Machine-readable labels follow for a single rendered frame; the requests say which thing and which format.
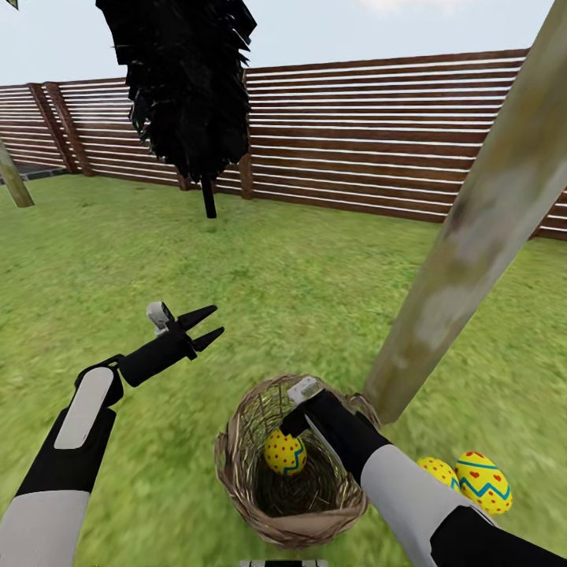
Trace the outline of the wicker basket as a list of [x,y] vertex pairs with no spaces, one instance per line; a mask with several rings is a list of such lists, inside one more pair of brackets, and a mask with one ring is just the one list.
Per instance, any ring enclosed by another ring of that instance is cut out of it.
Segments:
[[[258,446],[255,444],[250,449],[255,452],[255,457],[247,455],[250,462],[244,460],[241,449],[243,449],[245,438],[256,438],[257,433],[253,433],[251,425],[255,422],[255,417],[249,419],[244,416],[245,410],[249,407],[250,400],[254,395],[260,397],[263,391],[271,390],[273,386],[279,387],[277,398],[283,394],[283,386],[294,384],[305,379],[307,375],[296,376],[294,374],[283,374],[276,376],[275,379],[261,382],[254,388],[251,388],[241,399],[239,407],[232,415],[231,420],[226,424],[226,430],[220,432],[218,441],[213,447],[213,463],[216,466],[217,480],[224,486],[224,491],[231,497],[240,516],[248,524],[248,527],[254,528],[259,536],[266,543],[275,543],[283,549],[307,549],[309,546],[322,546],[322,544],[331,543],[336,535],[343,533],[360,519],[366,513],[369,506],[368,496],[358,487],[353,475],[346,472],[342,479],[338,478],[335,465],[331,465],[329,456],[321,449],[312,455],[318,465],[323,468],[328,476],[328,483],[332,487],[332,501],[328,510],[321,510],[324,500],[324,481],[313,476],[311,485],[312,493],[317,493],[313,505],[309,511],[301,513],[292,513],[285,516],[270,517],[263,512],[261,498],[259,496],[259,482],[262,465],[265,464],[265,452],[257,457]],[[380,424],[379,415],[374,406],[364,393],[348,393],[344,394],[331,384],[322,380],[319,376],[315,376],[317,386],[326,391],[333,393],[339,399],[341,404],[348,408],[349,412],[355,415],[359,411],[357,406],[363,406],[365,415],[370,419],[372,424],[380,432],[382,424]],[[238,433],[238,427],[243,426],[244,432]],[[241,449],[238,441],[239,435],[244,433],[241,439]],[[219,465],[221,463],[221,465]],[[295,500],[304,490],[305,484],[301,481],[299,487],[295,490],[287,489],[288,496]],[[356,490],[355,490],[356,488]],[[340,496],[343,496],[343,502],[340,502]]]

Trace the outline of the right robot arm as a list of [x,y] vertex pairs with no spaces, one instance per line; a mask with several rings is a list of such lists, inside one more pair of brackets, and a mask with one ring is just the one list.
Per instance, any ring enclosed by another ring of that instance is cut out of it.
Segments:
[[307,376],[286,390],[292,410],[283,435],[316,432],[337,465],[351,473],[414,567],[567,567],[567,560],[502,528],[470,499],[437,480]]

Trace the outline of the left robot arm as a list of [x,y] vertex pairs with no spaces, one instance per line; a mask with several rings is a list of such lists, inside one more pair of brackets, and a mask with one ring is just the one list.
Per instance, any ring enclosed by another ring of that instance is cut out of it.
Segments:
[[138,387],[186,356],[192,361],[225,331],[188,337],[190,328],[215,311],[207,306],[175,321],[163,302],[152,302],[146,315],[157,339],[79,373],[69,408],[60,412],[0,522],[0,567],[72,567],[117,416],[108,407],[124,397],[119,373]]

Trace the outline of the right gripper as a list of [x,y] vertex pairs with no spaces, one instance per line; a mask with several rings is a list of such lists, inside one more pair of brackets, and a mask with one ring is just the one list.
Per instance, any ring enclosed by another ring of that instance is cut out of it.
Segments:
[[281,417],[281,422],[278,427],[285,437],[288,435],[297,437],[297,435],[302,435],[302,433],[309,429],[304,422],[301,410],[302,403],[296,409],[292,409],[290,412]]

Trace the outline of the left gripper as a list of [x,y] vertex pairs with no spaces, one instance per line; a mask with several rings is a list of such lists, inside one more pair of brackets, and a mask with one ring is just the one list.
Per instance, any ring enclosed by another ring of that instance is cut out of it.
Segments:
[[177,321],[171,319],[166,322],[169,332],[139,349],[150,371],[158,374],[186,356],[192,361],[198,356],[195,354],[196,352],[204,351],[214,340],[221,336],[225,331],[224,327],[220,327],[197,339],[189,338],[187,335],[190,328],[193,328],[215,311],[217,311],[216,306],[207,306],[206,308],[179,316]]

